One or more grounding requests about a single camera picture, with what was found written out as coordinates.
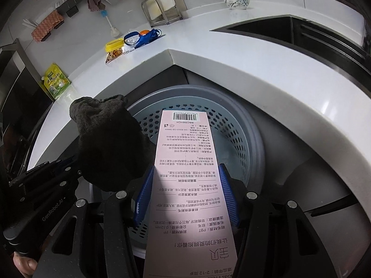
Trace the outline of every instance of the screw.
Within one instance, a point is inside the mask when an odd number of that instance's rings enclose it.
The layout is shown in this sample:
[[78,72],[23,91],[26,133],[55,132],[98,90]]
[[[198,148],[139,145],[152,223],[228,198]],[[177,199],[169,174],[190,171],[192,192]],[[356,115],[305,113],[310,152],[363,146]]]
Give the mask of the screw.
[[290,208],[296,208],[297,207],[297,203],[293,200],[289,200],[287,202],[287,205],[290,207]]
[[76,202],[76,206],[77,206],[77,207],[82,207],[82,206],[84,206],[84,205],[85,205],[85,200],[83,200],[83,199],[78,200],[78,201]]
[[127,193],[126,193],[126,191],[123,191],[123,190],[116,193],[116,198],[118,198],[118,199],[123,199],[126,196],[127,196]]
[[257,194],[255,192],[248,192],[246,193],[246,196],[250,200],[255,200],[257,198]]

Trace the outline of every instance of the black sink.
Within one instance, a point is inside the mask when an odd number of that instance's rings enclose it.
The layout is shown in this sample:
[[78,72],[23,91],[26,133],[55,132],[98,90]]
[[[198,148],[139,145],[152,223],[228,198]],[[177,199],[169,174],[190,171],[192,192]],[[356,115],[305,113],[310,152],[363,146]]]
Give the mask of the black sink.
[[260,38],[295,49],[342,73],[371,97],[370,55],[323,26],[292,16],[280,16],[237,23],[214,31]]

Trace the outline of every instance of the yellow jar lid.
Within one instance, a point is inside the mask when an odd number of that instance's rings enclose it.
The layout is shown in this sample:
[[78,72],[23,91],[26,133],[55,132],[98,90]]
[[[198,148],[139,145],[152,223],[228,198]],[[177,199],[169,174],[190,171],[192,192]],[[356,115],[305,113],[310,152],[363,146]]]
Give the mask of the yellow jar lid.
[[124,46],[124,39],[118,38],[106,44],[106,52],[111,52],[117,49],[120,49]]

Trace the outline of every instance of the blue gripper pad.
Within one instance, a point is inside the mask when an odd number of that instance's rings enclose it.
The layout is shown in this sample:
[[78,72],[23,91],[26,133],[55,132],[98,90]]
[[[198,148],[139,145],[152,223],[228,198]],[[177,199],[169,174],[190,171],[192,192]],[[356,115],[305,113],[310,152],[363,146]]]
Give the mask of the blue gripper pad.
[[238,205],[236,202],[236,198],[233,195],[232,189],[229,185],[229,182],[227,180],[227,175],[224,172],[223,167],[219,165],[218,169],[219,169],[221,186],[223,188],[224,197],[227,203],[229,220],[232,222],[234,226],[238,227],[238,225],[240,224],[240,217],[238,215]]
[[153,182],[153,171],[154,166],[148,172],[147,178],[143,183],[142,189],[140,190],[137,199],[135,200],[134,209],[134,223],[135,226],[139,226],[140,222],[144,219],[147,207],[151,199],[152,182]]

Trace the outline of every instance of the finger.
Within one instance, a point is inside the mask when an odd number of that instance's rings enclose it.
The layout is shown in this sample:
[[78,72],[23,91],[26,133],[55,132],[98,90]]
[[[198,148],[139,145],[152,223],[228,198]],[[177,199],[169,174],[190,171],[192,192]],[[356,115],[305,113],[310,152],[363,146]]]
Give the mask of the finger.
[[27,277],[26,275],[33,275],[38,266],[36,260],[20,256],[17,252],[14,252],[13,262],[18,271],[20,271],[25,277]]

